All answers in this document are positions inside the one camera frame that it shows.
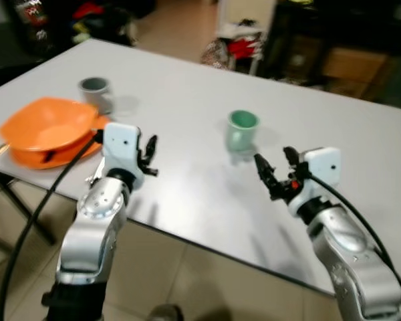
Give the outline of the green cup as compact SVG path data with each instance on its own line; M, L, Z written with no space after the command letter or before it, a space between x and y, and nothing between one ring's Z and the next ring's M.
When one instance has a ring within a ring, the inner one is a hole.
M225 134L225 146L231 152L244 152L253 148L259 117L246 110L231 111Z

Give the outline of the grey cup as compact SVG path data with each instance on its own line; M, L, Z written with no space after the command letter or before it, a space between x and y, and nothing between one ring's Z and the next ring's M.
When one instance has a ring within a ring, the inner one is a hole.
M111 115L115 105L115 95L110 83L102 77L85 78L78 83L78 88L88 104L94 105L100 115Z

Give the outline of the orange plastic bowl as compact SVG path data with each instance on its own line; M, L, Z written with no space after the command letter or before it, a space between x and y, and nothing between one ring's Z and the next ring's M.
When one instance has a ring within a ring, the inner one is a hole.
M65 98L35 99L6 119L0 138L26 152L45 152L71 144L93 128L96 107Z

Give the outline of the orange plastic plate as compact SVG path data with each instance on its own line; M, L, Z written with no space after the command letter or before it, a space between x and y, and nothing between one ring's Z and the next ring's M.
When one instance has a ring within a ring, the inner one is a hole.
M10 158L20 165L28 169L50 169L68 165L75 157L76 153L94 137L96 131L86 135L68 147L59 148L57 150L49 150L49 152L24 152L23 150L9 150Z

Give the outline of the brown cardboard box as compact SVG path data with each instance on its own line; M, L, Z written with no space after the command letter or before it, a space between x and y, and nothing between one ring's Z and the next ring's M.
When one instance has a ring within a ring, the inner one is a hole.
M334 47L329 52L321 73L323 76L351 82L370 83L388 58L384 53Z

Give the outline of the chair piled with clothes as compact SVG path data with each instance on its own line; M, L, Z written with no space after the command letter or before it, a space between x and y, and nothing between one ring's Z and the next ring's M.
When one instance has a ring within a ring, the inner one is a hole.
M267 36L254 19L225 23L201 53L200 63L255 76Z

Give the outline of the dark pile of bags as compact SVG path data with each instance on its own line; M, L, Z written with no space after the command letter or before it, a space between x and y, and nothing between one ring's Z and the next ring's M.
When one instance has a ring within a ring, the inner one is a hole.
M0 13L23 51L54 56L87 39L133 46L134 24L156 6L157 0L0 0Z

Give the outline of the dark shelf cabinet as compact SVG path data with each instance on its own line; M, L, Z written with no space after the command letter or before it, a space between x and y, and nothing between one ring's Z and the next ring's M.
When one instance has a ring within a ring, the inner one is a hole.
M284 60L294 52L297 36L320 40L321 58L342 45L401 62L401 0L277 0L268 32L257 70L267 79L284 77ZM391 86L380 90L380 101L401 109L401 68L392 68Z

